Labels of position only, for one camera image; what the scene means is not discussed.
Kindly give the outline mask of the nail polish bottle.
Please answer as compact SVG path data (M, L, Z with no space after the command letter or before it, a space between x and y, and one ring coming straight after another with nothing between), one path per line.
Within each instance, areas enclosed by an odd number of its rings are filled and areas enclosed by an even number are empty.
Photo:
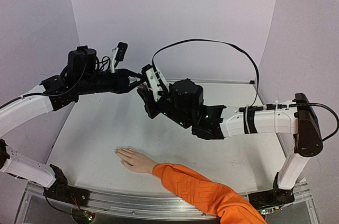
M146 83L142 83L138 86L138 90L142 90L142 91L148 91L148 85Z

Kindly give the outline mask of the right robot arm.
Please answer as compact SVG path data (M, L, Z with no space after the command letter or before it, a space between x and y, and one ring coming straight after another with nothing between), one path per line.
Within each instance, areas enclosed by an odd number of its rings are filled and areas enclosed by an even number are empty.
M292 149L278 171L276 186L294 187L309 159L323 150L317 116L303 93L292 100L253 106L247 101L254 88L249 85L203 83L189 79L171 83L166 93L143 83L137 88L148 116L159 114L204 140L222 140L240 135L284 133L294 137Z

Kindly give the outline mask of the orange sleeve forearm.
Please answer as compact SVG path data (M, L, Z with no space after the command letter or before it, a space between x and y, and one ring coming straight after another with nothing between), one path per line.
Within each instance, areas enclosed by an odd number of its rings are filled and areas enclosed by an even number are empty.
M164 188L195 206L217 216L220 223L266 223L259 212L229 186L213 182L194 170L178 164L158 164L153 175Z

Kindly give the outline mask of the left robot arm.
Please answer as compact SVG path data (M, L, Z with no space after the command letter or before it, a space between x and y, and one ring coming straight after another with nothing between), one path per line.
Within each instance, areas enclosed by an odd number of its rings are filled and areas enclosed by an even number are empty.
M75 104L81 95L125 94L136 88L142 83L142 75L117 68L127 48L126 43L120 42L111 56L102 60L98 59L96 50L88 46L70 51L67 65L59 75L43 80L28 92L1 105L1 136ZM60 201L67 201L72 195L71 188L57 180L61 175L60 168L18 153L4 139L1 139L1 172L50 188Z

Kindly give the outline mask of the mannequin hand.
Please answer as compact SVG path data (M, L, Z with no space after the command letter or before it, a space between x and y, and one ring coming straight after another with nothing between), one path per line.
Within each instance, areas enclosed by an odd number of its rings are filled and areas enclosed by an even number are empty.
M135 173L152 174L158 164L148 156L132 148L117 148L115 154L121 159L121 164Z

